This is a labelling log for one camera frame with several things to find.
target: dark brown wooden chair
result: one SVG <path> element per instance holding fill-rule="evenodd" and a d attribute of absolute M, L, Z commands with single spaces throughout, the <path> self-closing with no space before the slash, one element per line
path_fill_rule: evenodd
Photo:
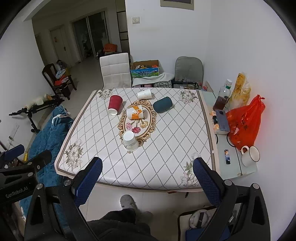
<path fill-rule="evenodd" d="M 74 90 L 77 90 L 76 87 L 75 87 L 75 85 L 74 85 L 74 82 L 72 80 L 71 75 L 68 75 L 68 78 L 69 79 L 68 79 L 67 82 L 55 86 L 54 83 L 55 83 L 55 81 L 58 80 L 55 77 L 56 76 L 56 73 L 57 73 L 57 70 L 56 70 L 54 64 L 48 64 L 42 70 L 42 75 L 46 79 L 46 81 L 48 82 L 48 84 L 50 85 L 50 87 L 52 88 L 54 94 L 55 95 L 63 94 L 64 97 L 66 97 L 68 100 L 70 100 L 70 90 L 69 90 L 68 85 L 72 85 L 73 86 L 73 89 Z"/>

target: black pants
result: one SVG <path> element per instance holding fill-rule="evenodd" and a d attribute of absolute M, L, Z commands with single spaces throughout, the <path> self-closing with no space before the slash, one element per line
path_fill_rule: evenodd
<path fill-rule="evenodd" d="M 101 240 L 156 240 L 150 234 L 150 227 L 136 222 L 134 209 L 108 212 L 99 220 L 88 222 L 88 225 Z"/>

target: pink flower print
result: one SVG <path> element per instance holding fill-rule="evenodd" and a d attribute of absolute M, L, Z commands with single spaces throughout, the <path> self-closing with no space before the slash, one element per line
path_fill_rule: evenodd
<path fill-rule="evenodd" d="M 132 131 L 133 133 L 135 133 L 135 134 L 138 134 L 138 133 L 140 133 L 141 128 L 140 128 L 140 127 L 134 127 L 134 128 L 132 128 L 131 131 Z"/>
<path fill-rule="evenodd" d="M 130 123 L 126 123 L 126 129 L 127 129 L 127 130 L 132 129 L 132 125 L 131 125 Z"/>

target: light switch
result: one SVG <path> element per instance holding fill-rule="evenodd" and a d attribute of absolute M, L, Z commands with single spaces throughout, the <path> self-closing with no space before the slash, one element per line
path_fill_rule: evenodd
<path fill-rule="evenodd" d="M 132 19 L 133 24 L 140 23 L 140 17 L 132 17 L 131 19 Z"/>

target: dark liquid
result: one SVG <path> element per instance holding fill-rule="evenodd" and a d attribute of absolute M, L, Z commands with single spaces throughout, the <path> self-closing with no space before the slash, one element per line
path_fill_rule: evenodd
<path fill-rule="evenodd" d="M 225 96 L 224 98 L 221 97 L 221 96 L 218 96 L 214 106 L 213 106 L 213 110 L 222 110 L 224 109 L 226 103 L 227 103 L 227 100 L 228 100 L 228 96 Z"/>

